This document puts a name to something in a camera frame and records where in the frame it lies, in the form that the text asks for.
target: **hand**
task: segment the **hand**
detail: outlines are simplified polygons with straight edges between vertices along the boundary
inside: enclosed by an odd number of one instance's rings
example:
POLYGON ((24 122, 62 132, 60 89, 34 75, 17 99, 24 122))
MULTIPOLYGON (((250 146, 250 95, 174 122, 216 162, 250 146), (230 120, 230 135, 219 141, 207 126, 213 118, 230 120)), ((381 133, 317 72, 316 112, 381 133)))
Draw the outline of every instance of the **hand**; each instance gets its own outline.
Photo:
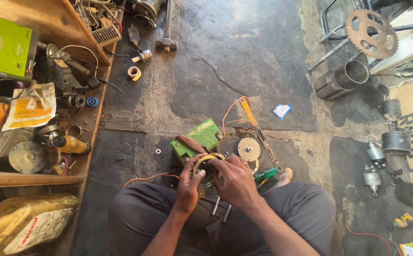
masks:
POLYGON ((264 200, 257 192, 251 168, 245 159, 231 156, 224 161, 212 159, 208 164, 221 172, 224 178, 223 184, 217 175, 211 175, 221 199, 244 212, 264 200))
POLYGON ((200 170, 192 176, 192 168, 199 158, 206 155, 207 154, 198 154, 187 161, 180 174, 180 181, 178 182, 173 210, 189 215, 196 207, 199 199, 197 187, 199 186, 200 181, 205 177, 205 171, 200 170))

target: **hammer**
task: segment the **hammer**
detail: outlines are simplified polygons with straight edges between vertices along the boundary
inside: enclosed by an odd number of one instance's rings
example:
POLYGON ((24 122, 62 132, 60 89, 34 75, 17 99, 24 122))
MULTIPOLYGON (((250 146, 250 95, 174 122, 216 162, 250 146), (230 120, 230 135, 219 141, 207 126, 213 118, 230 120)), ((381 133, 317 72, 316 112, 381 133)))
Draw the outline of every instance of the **hammer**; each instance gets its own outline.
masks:
POLYGON ((176 50, 178 47, 178 42, 175 42, 171 39, 174 7, 175 0, 168 0, 164 38, 156 39, 156 47, 163 47, 165 52, 170 52, 170 50, 176 50))

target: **tape roll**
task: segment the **tape roll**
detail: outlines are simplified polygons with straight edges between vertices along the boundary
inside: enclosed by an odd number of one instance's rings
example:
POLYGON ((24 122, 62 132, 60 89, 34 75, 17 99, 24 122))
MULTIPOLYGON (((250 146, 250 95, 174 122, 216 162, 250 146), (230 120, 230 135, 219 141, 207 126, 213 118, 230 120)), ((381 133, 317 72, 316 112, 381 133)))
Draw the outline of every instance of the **tape roll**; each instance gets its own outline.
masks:
POLYGON ((130 78, 132 78, 132 81, 137 81, 142 75, 142 72, 138 67, 130 67, 127 70, 127 74, 130 76, 130 78))

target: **yellow bottle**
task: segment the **yellow bottle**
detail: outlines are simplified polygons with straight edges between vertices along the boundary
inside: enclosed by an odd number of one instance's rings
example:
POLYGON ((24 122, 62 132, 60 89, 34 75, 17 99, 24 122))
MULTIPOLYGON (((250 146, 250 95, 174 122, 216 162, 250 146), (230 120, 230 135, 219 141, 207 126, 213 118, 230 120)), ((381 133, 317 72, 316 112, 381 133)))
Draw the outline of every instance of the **yellow bottle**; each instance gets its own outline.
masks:
POLYGON ((91 152, 91 146, 88 142, 81 141, 70 135, 54 137, 52 139, 52 145, 63 153, 87 155, 91 152))
POLYGON ((1 202, 0 255, 13 255, 60 236, 77 203, 77 197, 66 193, 1 202))

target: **white label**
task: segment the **white label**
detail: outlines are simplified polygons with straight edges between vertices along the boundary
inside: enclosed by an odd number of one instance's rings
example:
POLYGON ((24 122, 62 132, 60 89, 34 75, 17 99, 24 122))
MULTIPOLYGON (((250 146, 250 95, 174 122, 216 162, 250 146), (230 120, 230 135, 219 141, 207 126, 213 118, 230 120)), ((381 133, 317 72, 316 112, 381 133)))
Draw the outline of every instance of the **white label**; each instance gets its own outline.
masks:
POLYGON ((36 101, 31 98, 29 99, 28 105, 26 105, 26 109, 35 109, 36 108, 36 101))
POLYGON ((6 246, 4 253, 21 252, 49 239, 57 238, 66 227, 72 210, 73 207, 37 215, 6 246))

